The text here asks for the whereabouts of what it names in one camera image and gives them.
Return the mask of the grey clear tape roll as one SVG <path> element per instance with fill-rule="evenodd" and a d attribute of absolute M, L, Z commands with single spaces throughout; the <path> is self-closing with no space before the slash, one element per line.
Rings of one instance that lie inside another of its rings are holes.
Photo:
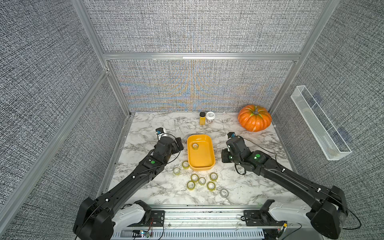
<path fill-rule="evenodd" d="M 220 196 L 222 197 L 222 198 L 227 198 L 228 196 L 229 196 L 229 191 L 227 190 L 227 189 L 221 189 L 220 190 Z"/>

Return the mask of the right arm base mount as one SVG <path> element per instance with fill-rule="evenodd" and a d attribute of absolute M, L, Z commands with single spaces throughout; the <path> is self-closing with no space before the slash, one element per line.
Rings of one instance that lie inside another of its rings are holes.
<path fill-rule="evenodd" d="M 240 217 L 248 227 L 276 227 L 285 231 L 291 225 L 309 227 L 311 225 L 307 213 L 307 204 L 287 204 L 267 200 L 261 208 L 245 210 Z"/>

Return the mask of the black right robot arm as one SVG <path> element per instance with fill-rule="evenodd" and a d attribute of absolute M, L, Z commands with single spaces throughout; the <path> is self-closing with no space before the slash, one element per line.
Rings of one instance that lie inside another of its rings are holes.
<path fill-rule="evenodd" d="M 337 239 L 349 215 L 343 190 L 314 183 L 279 164 L 262 151 L 251 151 L 244 138 L 228 133 L 222 162 L 241 166 L 246 172 L 269 179 L 287 189 L 311 208 L 306 217 L 314 229 L 329 239 Z"/>

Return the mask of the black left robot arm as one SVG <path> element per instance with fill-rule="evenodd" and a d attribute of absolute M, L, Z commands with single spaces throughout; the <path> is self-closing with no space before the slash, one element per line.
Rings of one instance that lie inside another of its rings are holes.
<path fill-rule="evenodd" d="M 121 208 L 142 186 L 164 170 L 171 155 L 179 154 L 183 149 L 181 138 L 162 135 L 154 149 L 124 180 L 94 200 L 83 200 L 73 227 L 76 237 L 81 240 L 109 240 L 126 226 L 147 222 L 145 214 L 150 207 L 145 203 L 134 203 L 124 211 Z"/>

